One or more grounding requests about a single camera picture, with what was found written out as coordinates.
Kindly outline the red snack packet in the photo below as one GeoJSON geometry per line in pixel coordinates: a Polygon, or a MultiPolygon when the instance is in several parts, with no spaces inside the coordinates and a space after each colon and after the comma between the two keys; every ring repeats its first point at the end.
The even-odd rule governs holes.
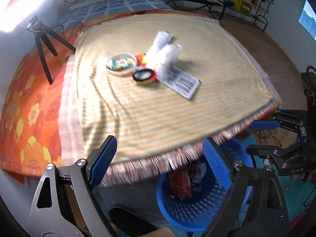
{"type": "Polygon", "coordinates": [[[170,195],[179,199],[190,198],[191,182],[187,165],[168,173],[170,182],[170,195]]]}

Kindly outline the white barcode label wrapper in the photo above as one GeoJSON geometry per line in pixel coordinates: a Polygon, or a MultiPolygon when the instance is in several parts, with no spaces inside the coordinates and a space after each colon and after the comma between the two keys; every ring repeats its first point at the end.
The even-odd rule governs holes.
{"type": "Polygon", "coordinates": [[[201,84],[200,80],[174,65],[164,69],[162,72],[157,72],[156,78],[168,88],[188,100],[193,97],[201,84]]]}

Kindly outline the colourful floral wrapper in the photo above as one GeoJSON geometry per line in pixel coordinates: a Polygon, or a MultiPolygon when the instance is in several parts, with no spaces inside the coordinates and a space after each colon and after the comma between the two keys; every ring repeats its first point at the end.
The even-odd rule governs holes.
{"type": "Polygon", "coordinates": [[[139,53],[136,55],[130,53],[116,54],[109,58],[106,63],[106,67],[111,71],[130,69],[131,67],[135,67],[139,63],[142,63],[145,55],[145,53],[139,53]]]}

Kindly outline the long white wrapper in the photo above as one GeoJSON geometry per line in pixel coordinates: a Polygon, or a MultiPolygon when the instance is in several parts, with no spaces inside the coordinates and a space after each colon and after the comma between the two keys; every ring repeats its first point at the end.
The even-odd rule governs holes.
{"type": "Polygon", "coordinates": [[[155,36],[155,39],[153,41],[153,44],[146,52],[146,55],[144,57],[144,61],[147,64],[155,62],[156,56],[158,52],[167,44],[171,42],[172,34],[166,31],[158,31],[157,35],[155,36]]]}

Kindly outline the white tissue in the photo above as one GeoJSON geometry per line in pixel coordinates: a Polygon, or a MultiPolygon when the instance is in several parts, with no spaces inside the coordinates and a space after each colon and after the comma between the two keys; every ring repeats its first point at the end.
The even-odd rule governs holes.
{"type": "Polygon", "coordinates": [[[177,44],[166,44],[157,53],[154,59],[154,69],[157,74],[165,73],[172,63],[178,60],[179,54],[182,52],[182,46],[177,44]]]}

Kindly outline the blue plastic trash basket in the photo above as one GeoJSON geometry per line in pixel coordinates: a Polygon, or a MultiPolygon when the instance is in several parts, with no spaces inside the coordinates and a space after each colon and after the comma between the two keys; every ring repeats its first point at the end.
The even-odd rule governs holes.
{"type": "MultiPolygon", "coordinates": [[[[241,161],[245,166],[253,167],[252,158],[236,139],[228,140],[219,147],[231,161],[241,161]]],[[[202,232],[215,217],[228,190],[218,184],[204,154],[187,167],[191,197],[179,199],[171,196],[168,173],[165,173],[159,177],[156,200],[162,215],[171,225],[186,232],[202,232]]]]}

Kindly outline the orange floral bed sheet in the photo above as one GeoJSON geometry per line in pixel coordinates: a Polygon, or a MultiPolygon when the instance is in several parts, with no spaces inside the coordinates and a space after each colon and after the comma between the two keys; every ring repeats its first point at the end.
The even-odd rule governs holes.
{"type": "MultiPolygon", "coordinates": [[[[84,22],[84,31],[103,23],[147,15],[160,19],[175,15],[186,20],[196,19],[225,31],[214,19],[168,10],[103,16],[84,22]]],[[[57,46],[61,55],[48,59],[55,76],[52,85],[40,72],[39,56],[33,49],[21,60],[8,88],[1,117],[1,167],[12,174],[38,177],[48,163],[67,166],[85,156],[76,107],[74,56],[61,45],[57,46]]],[[[201,141],[194,141],[158,155],[116,162],[106,174],[105,185],[139,181],[176,169],[187,160],[197,159],[201,155],[200,146],[201,141]]]]}

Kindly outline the yellow striped towel blanket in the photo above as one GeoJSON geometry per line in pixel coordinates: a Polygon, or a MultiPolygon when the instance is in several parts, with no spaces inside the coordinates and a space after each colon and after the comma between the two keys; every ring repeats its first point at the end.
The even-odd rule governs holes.
{"type": "Polygon", "coordinates": [[[75,40],[76,107],[85,155],[79,159],[108,135],[118,140],[112,165],[208,136],[221,143],[280,105],[269,76],[226,30],[176,15],[156,17],[103,23],[75,40]],[[146,51],[158,31],[171,33],[182,46],[176,66],[201,81],[190,100],[161,82],[140,85],[105,68],[114,54],[146,51]]]}

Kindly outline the red black round lid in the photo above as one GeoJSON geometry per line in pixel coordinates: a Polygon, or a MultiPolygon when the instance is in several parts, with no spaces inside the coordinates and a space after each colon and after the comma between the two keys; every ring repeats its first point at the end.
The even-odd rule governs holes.
{"type": "Polygon", "coordinates": [[[137,70],[133,73],[133,80],[140,85],[146,85],[156,80],[156,72],[153,69],[146,67],[137,67],[137,70]]]}

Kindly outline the black metal rack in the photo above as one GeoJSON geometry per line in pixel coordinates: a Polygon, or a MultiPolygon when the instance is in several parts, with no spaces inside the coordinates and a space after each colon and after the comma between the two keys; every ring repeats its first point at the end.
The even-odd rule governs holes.
{"type": "Polygon", "coordinates": [[[250,23],[253,27],[265,32],[268,26],[267,16],[270,14],[270,7],[274,5],[274,0],[247,0],[253,4],[253,10],[250,16],[236,11],[234,8],[229,9],[228,16],[240,19],[246,23],[250,23]]]}

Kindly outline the yellow box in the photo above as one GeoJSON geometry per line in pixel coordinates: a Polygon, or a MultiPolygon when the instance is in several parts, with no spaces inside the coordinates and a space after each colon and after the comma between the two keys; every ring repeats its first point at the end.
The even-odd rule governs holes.
{"type": "Polygon", "coordinates": [[[234,9],[240,13],[243,13],[247,16],[251,15],[253,10],[253,4],[247,0],[234,0],[234,9]]]}

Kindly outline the blue checkered mattress cover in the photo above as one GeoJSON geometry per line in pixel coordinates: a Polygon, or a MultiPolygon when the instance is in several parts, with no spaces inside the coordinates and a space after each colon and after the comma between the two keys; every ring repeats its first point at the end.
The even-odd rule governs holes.
{"type": "Polygon", "coordinates": [[[81,3],[70,7],[53,24],[53,27],[62,25],[65,29],[76,24],[127,11],[170,10],[171,7],[162,0],[98,0],[81,3]]]}

